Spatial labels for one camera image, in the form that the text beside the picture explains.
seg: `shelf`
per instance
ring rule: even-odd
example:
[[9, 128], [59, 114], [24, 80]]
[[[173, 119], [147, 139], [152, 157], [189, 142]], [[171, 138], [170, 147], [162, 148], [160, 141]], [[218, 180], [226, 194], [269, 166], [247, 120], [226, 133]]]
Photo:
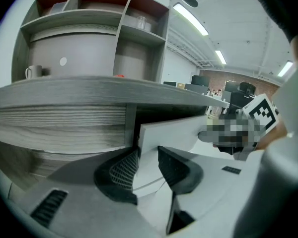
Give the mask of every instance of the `shelf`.
[[116, 35], [117, 27], [96, 24], [75, 24], [58, 26], [32, 34], [30, 42], [38, 41], [47, 37], [70, 33], [98, 33]]
[[118, 26], [122, 13], [103, 9], [67, 10], [32, 20], [21, 26], [23, 32], [34, 34], [50, 28], [73, 24]]
[[122, 39], [127, 39], [132, 42], [143, 44], [150, 47], [159, 46], [165, 43], [165, 39], [145, 30], [137, 27], [122, 25], [120, 30], [120, 35]]
[[169, 9], [154, 0], [131, 0], [129, 8], [142, 11], [156, 19], [163, 17]]
[[67, 1], [68, 0], [35, 0], [26, 14], [22, 24], [26, 24], [32, 20], [46, 16], [51, 11], [53, 5], [61, 2], [66, 3]]

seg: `ceiling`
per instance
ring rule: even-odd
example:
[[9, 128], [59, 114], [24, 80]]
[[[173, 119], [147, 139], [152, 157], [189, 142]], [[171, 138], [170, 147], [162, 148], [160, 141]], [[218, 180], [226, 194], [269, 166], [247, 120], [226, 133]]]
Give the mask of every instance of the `ceiling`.
[[[278, 73], [288, 60], [293, 60], [283, 32], [268, 17], [257, 0], [197, 0], [190, 8], [181, 2], [205, 27], [202, 36], [177, 11], [172, 10], [168, 47], [200, 69], [213, 69], [248, 75], [282, 85]], [[227, 65], [222, 65], [214, 50], [221, 50]]]

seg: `white mug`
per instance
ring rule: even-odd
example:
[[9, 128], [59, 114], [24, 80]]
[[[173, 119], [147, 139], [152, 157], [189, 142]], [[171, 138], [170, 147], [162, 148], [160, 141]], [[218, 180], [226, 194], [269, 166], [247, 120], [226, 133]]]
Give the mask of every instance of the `white mug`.
[[37, 77], [42, 77], [42, 66], [31, 65], [25, 70], [26, 79], [32, 79]]

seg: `office desk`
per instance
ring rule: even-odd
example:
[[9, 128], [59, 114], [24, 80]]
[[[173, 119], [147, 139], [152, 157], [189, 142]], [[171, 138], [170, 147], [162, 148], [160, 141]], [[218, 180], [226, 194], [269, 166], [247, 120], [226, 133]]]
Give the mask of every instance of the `office desk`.
[[[164, 130], [166, 140], [176, 133], [197, 140], [193, 125], [202, 122], [189, 127], [181, 119], [204, 119], [207, 106], [226, 107], [216, 98], [143, 80], [101, 76], [23, 80], [0, 88], [0, 169], [26, 191], [71, 161], [133, 146], [142, 124], [172, 120], [177, 128], [170, 129], [173, 137]], [[173, 141], [191, 142], [178, 138]]]
[[[215, 100], [218, 100], [221, 103], [223, 103], [223, 105], [224, 105], [223, 108], [226, 108], [226, 109], [229, 108], [229, 102], [222, 101], [221, 100], [221, 98], [222, 98], [221, 96], [209, 96], [209, 95], [207, 95], [207, 97], [212, 98], [212, 99], [215, 99]], [[210, 114], [212, 108], [213, 108], [213, 106], [209, 106], [209, 108], [207, 110], [207, 113], [206, 113], [207, 116]]]

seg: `ceiling light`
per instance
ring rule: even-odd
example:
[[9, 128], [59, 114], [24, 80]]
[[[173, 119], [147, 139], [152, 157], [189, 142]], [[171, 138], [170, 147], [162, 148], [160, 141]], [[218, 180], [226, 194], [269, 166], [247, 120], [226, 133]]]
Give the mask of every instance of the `ceiling light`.
[[215, 50], [215, 53], [217, 53], [217, 55], [218, 55], [219, 59], [221, 60], [221, 62], [223, 64], [226, 64], [226, 61], [225, 61], [225, 59], [224, 59], [224, 57], [222, 55], [222, 52], [220, 50]]
[[203, 35], [206, 36], [209, 33], [205, 30], [203, 25], [196, 19], [195, 16], [193, 16], [186, 8], [184, 8], [181, 4], [177, 3], [173, 7], [177, 12], [179, 12], [182, 16], [184, 16], [187, 20], [190, 21], [192, 25], [196, 27], [196, 29], [199, 30], [199, 32]]
[[293, 62], [292, 61], [288, 61], [286, 64], [285, 64], [285, 66], [284, 66], [284, 68], [279, 72], [279, 74], [278, 74], [278, 76], [279, 77], [282, 77], [282, 76], [284, 76], [285, 75], [285, 73], [293, 66]]

